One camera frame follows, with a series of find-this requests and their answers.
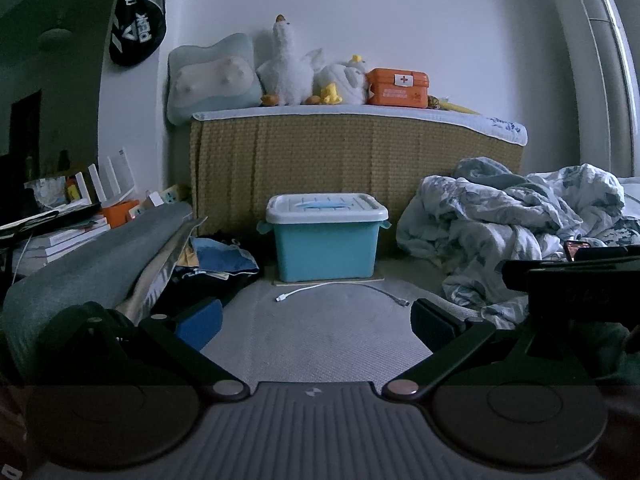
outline pillow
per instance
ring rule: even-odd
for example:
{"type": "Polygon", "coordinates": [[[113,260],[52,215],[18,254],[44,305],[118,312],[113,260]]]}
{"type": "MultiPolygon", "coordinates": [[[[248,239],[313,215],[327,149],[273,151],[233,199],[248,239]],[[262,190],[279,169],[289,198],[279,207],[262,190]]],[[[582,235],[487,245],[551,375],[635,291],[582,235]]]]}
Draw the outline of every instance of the pillow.
{"type": "Polygon", "coordinates": [[[166,114],[175,125],[196,112],[259,106],[261,97],[254,44],[246,34],[232,34],[208,47],[179,46],[169,54],[166,114]]]}

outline phone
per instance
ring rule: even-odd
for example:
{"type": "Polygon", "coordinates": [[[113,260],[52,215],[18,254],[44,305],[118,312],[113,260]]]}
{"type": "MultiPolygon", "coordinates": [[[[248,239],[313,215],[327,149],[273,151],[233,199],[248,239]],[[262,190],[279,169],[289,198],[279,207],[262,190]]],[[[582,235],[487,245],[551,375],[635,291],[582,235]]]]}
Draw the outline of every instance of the phone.
{"type": "Polygon", "coordinates": [[[580,240],[567,240],[562,244],[564,247],[564,254],[566,254],[566,259],[570,262],[575,261],[575,253],[578,252],[578,249],[590,248],[591,244],[589,242],[581,242],[580,240]]]}

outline orange box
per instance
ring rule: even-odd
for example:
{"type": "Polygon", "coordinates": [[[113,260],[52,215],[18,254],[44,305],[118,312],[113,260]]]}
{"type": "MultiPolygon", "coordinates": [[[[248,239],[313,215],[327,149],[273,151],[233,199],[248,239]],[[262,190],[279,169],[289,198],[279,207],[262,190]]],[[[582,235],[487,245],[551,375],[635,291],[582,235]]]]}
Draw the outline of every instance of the orange box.
{"type": "Polygon", "coordinates": [[[129,200],[112,205],[111,207],[103,207],[102,214],[107,219],[107,223],[111,226],[111,229],[115,229],[116,227],[126,224],[129,209],[137,206],[139,203],[140,200],[129,200]]]}
{"type": "Polygon", "coordinates": [[[424,72],[375,68],[367,74],[370,105],[426,108],[429,76],[424,72]]]}

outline gray carpet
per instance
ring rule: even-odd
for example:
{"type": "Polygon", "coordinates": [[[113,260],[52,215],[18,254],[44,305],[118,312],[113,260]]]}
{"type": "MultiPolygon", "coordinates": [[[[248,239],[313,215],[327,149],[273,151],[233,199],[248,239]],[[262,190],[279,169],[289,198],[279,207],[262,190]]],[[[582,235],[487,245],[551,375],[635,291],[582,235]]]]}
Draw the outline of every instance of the gray carpet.
{"type": "MultiPolygon", "coordinates": [[[[378,263],[369,283],[413,303],[429,297],[458,317],[470,311],[441,300],[443,274],[423,260],[378,263]]],[[[431,354],[412,333],[410,308],[359,285],[325,285],[276,302],[298,286],[272,284],[274,269],[224,311],[222,330],[202,350],[254,389],[261,381],[372,381],[380,388],[431,354]]]]}

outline white bed sheet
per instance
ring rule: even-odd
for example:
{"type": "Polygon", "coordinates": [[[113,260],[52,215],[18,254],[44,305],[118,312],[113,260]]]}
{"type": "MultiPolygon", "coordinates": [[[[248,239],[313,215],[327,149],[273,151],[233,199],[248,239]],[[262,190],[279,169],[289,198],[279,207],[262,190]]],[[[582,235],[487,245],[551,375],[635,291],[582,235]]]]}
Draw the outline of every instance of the white bed sheet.
{"type": "Polygon", "coordinates": [[[423,108],[404,108],[395,106],[372,105],[336,105],[336,106],[274,106],[258,108],[240,108],[239,110],[221,110],[217,112],[199,112],[193,115],[197,121],[216,121],[243,117],[272,115],[319,115],[319,114],[356,114],[377,115],[431,121],[435,123],[464,126],[479,134],[504,140],[519,146],[527,145],[527,129],[513,121],[485,117],[482,115],[462,114],[449,110],[431,110],[423,108]]]}

